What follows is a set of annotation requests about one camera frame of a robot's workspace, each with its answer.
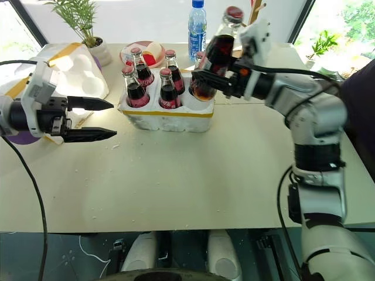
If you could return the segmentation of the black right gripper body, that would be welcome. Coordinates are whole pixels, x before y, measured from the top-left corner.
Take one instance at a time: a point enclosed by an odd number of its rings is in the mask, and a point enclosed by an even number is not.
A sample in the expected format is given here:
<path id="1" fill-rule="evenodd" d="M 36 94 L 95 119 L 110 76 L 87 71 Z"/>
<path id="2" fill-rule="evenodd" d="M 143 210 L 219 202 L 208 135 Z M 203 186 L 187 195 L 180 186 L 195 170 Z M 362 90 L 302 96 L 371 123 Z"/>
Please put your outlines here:
<path id="1" fill-rule="evenodd" d="M 224 95 L 241 98 L 250 78 L 250 68 L 244 64 L 243 59 L 231 57 L 227 74 L 229 74 L 228 86 L 224 91 Z"/>

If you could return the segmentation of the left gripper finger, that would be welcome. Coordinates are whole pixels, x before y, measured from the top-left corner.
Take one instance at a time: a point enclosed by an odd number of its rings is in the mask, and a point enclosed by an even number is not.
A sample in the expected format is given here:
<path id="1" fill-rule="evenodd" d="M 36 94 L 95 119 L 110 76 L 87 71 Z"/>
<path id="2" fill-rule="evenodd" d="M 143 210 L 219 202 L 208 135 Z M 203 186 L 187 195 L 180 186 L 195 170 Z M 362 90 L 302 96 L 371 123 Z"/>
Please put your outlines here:
<path id="1" fill-rule="evenodd" d="M 85 127 L 81 129 L 69 129 L 63 135 L 65 143 L 95 142 L 109 139 L 117 134 L 117 131 L 99 127 Z"/>
<path id="2" fill-rule="evenodd" d="M 100 98 L 68 96 L 67 110 L 72 111 L 74 108 L 80 108 L 86 111 L 101 111 L 114 108 L 114 105 Z"/>

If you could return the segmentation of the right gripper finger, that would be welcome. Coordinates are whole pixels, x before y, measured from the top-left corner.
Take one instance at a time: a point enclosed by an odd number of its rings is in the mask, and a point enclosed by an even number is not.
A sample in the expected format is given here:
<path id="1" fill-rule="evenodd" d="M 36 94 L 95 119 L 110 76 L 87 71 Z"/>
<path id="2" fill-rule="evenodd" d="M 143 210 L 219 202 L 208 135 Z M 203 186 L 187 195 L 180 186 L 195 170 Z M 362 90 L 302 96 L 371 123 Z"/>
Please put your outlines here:
<path id="1" fill-rule="evenodd" d="M 193 70 L 192 77 L 197 87 L 207 86 L 219 91 L 227 91 L 232 83 L 229 78 L 221 77 L 207 70 Z"/>

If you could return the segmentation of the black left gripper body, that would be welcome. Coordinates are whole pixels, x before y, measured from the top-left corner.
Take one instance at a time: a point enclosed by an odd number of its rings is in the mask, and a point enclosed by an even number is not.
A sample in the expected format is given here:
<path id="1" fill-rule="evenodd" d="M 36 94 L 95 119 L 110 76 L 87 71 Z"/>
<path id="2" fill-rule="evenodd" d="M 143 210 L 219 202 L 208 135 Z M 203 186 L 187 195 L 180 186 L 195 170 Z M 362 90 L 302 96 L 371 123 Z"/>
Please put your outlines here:
<path id="1" fill-rule="evenodd" d="M 36 111 L 37 124 L 43 133 L 66 136 L 71 120 L 67 117 L 67 98 L 51 98 Z"/>

